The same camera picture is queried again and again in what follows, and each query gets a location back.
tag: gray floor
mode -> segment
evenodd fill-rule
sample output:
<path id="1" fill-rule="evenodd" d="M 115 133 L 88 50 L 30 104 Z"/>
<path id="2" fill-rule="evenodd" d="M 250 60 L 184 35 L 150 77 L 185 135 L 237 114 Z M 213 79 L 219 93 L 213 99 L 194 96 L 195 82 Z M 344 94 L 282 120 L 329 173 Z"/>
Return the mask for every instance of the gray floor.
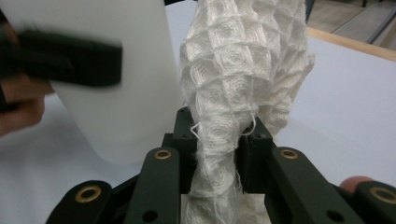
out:
<path id="1" fill-rule="evenodd" d="M 368 0 L 367 7 L 361 4 L 362 0 L 316 0 L 308 26 L 381 46 L 396 22 L 396 1 Z M 382 47 L 396 50 L 394 36 Z"/>

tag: white table surface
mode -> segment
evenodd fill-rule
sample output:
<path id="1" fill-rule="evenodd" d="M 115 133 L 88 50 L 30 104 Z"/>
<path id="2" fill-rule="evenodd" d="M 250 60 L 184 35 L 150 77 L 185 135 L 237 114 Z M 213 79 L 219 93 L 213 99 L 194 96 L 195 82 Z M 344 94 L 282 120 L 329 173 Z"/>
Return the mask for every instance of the white table surface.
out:
<path id="1" fill-rule="evenodd" d="M 166 8 L 176 57 L 194 5 Z M 308 41 L 316 65 L 279 144 L 301 150 L 334 184 L 368 175 L 396 186 L 396 63 Z M 0 138 L 0 224 L 45 223 L 76 184 L 96 179 L 115 187 L 140 170 L 101 160 L 56 95 L 46 106 L 39 125 Z"/>

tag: finger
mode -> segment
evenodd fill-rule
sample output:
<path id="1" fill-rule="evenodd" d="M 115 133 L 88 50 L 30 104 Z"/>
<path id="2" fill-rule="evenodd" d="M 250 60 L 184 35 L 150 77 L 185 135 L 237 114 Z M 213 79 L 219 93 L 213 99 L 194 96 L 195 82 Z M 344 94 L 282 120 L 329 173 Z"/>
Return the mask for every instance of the finger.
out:
<path id="1" fill-rule="evenodd" d="M 352 176 L 346 180 L 344 180 L 340 187 L 343 189 L 346 189 L 349 192 L 355 192 L 356 187 L 359 185 L 361 182 L 366 182 L 366 181 L 374 181 L 372 178 L 364 175 L 357 175 L 357 176 Z"/>
<path id="2" fill-rule="evenodd" d="M 37 124 L 44 113 L 44 97 L 20 103 L 16 110 L 0 113 L 0 136 Z"/>
<path id="3" fill-rule="evenodd" d="M 53 93 L 53 88 L 47 80 L 31 79 L 26 75 L 4 79 L 0 85 L 8 104 L 41 98 Z"/>

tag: metal grommet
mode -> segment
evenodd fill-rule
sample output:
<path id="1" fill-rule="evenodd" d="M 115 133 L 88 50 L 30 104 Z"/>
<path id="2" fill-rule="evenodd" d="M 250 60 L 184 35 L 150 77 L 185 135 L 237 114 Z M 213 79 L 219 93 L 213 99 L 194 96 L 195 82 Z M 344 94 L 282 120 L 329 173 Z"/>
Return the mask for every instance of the metal grommet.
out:
<path id="1" fill-rule="evenodd" d="M 382 201 L 384 203 L 396 204 L 396 193 L 389 189 L 372 187 L 370 188 L 370 193 L 379 201 Z"/>
<path id="2" fill-rule="evenodd" d="M 154 157 L 158 160 L 166 160 L 172 156 L 172 153 L 169 150 L 159 150 L 154 154 Z"/>
<path id="3" fill-rule="evenodd" d="M 78 203 L 89 203 L 99 197 L 102 190 L 97 185 L 85 186 L 76 194 Z"/>
<path id="4" fill-rule="evenodd" d="M 282 151 L 280 151 L 280 155 L 286 159 L 291 160 L 298 158 L 298 154 L 295 151 L 289 149 L 283 149 Z"/>

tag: white woven fabric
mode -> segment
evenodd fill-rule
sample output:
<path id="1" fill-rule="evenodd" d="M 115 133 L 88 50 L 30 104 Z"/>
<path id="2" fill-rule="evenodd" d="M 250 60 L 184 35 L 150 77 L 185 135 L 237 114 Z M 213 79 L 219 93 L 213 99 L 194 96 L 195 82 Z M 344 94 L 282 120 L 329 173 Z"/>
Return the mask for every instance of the white woven fabric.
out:
<path id="1" fill-rule="evenodd" d="M 262 215 L 253 203 L 237 212 L 254 200 L 241 200 L 233 152 L 256 116 L 272 135 L 287 124 L 314 61 L 304 10 L 304 0 L 198 1 L 180 48 L 181 88 L 199 139 L 185 223 L 256 223 L 247 210 Z"/>

